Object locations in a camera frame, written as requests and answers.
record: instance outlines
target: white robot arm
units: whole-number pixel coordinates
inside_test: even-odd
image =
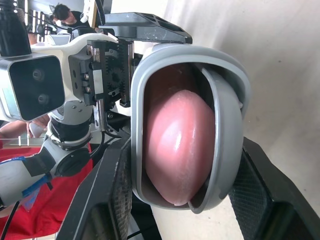
[[[88,41],[118,44],[114,38],[108,35],[93,33],[79,36],[63,46],[35,46],[32,48],[33,55],[27,61],[37,60],[39,57],[44,60],[52,57],[59,60],[65,102],[62,106],[58,106],[59,108],[49,113],[48,130],[38,154],[30,157],[16,157],[0,163],[0,209],[4,209],[27,197],[39,186],[49,183],[55,177],[73,176],[80,172],[91,158],[87,143],[91,139],[90,124],[92,115],[94,115],[96,128],[101,132],[106,130],[103,70],[99,67],[102,62],[99,60],[100,51],[99,48],[90,48],[91,45],[87,47]],[[70,57],[79,53],[81,55],[81,52],[85,59],[78,59],[79,61],[71,66],[73,61],[70,60]],[[8,60],[3,58],[0,60],[0,64],[2,62],[7,63]],[[6,68],[10,76],[8,83],[10,83],[9,80],[15,80],[12,77],[14,75],[12,66],[15,67],[16,62],[12,62],[13,64],[8,64]],[[88,71],[81,72],[79,69],[81,64]],[[36,68],[34,71],[37,71],[40,75],[47,74],[45,69]],[[55,80],[58,84],[59,79],[50,79],[50,81]],[[0,119],[5,121],[30,121],[30,114],[24,113],[24,110],[21,109],[23,105],[19,104],[19,102],[14,106],[17,108],[18,114],[13,114],[13,106],[8,100],[8,94],[3,94],[11,90],[17,99],[20,93],[16,89],[3,86],[0,88],[0,92],[2,92],[2,95],[0,95]],[[117,87],[114,88],[112,93],[120,98],[121,91]],[[89,101],[90,97],[88,95],[94,97],[94,102]],[[38,95],[38,101],[40,102],[42,98],[45,98],[44,101],[49,102],[52,97],[50,94],[41,93]]]

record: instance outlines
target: pink object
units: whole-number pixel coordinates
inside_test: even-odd
[[[206,181],[213,163],[215,115],[196,93],[180,90],[150,108],[144,163],[162,197],[186,204]]]

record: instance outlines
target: red cloth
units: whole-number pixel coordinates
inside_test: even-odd
[[[0,150],[0,162],[19,156],[38,153],[40,148],[9,148]],[[63,222],[69,205],[80,183],[92,170],[92,161],[72,177],[58,177],[51,181],[53,189],[43,185],[29,212],[23,206],[15,212],[6,240],[38,238],[56,233]],[[5,227],[8,217],[0,218],[0,232]]]

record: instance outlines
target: man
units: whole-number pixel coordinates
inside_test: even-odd
[[[45,128],[48,124],[48,116],[41,117],[34,121],[40,127]],[[40,151],[40,147],[22,147],[2,149],[7,140],[14,139],[26,132],[27,124],[22,121],[15,121],[0,128],[0,162],[14,157],[30,156]],[[51,181],[53,189],[43,185],[35,199],[33,207],[27,211],[20,206],[6,234],[6,240],[30,239],[48,236],[56,233],[63,222],[74,194],[92,170],[90,161],[81,172],[72,177],[58,177]],[[4,229],[8,215],[13,206],[0,211],[0,233]]]
[[[64,26],[76,28],[79,26],[90,27],[88,21],[81,22],[81,12],[70,11],[66,5],[58,4],[53,11],[53,18],[60,20]]]

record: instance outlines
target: black cable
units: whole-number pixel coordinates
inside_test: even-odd
[[[101,18],[101,14],[100,14],[100,11],[99,11],[97,0],[95,0],[95,5],[96,5],[96,11],[99,14],[100,24],[102,25],[102,18]]]
[[[105,142],[105,133],[102,131],[101,132],[101,142],[100,142],[100,145],[98,146],[98,148],[96,149],[96,150],[94,150],[94,152],[92,152],[91,154],[90,154],[90,158],[92,159],[92,158],[94,158],[97,154],[98,154],[98,152],[101,150],[101,148],[103,147],[103,145],[104,145],[104,142]]]
[[[0,240],[5,240],[5,237],[6,237],[6,235],[7,235],[7,232],[8,232],[10,223],[11,223],[11,220],[12,220],[12,218],[14,217],[15,212],[16,212],[19,204],[20,204],[19,201],[17,201],[17,202],[15,203],[15,205],[14,205],[14,207],[13,207],[11,213],[10,213],[10,216],[9,216],[8,219],[6,220],[6,223],[5,223],[5,225],[4,225],[4,228],[3,228],[3,231],[2,231],[2,234],[1,234]]]
[[[113,140],[115,140],[115,139],[116,139],[115,137],[110,138],[108,141],[106,141],[106,142],[103,144],[103,146],[108,145],[111,141],[113,141]]]
[[[149,229],[152,229],[152,228],[154,228],[154,227],[155,227],[155,226],[150,226],[150,227],[147,227],[147,228],[145,228],[145,229],[136,231],[135,233],[130,234],[126,239],[131,239],[131,238],[133,238],[133,237],[135,237],[135,236],[137,236],[137,235],[139,235],[139,234],[142,234],[143,232],[145,232],[145,231],[147,231],[147,230],[149,230]]]

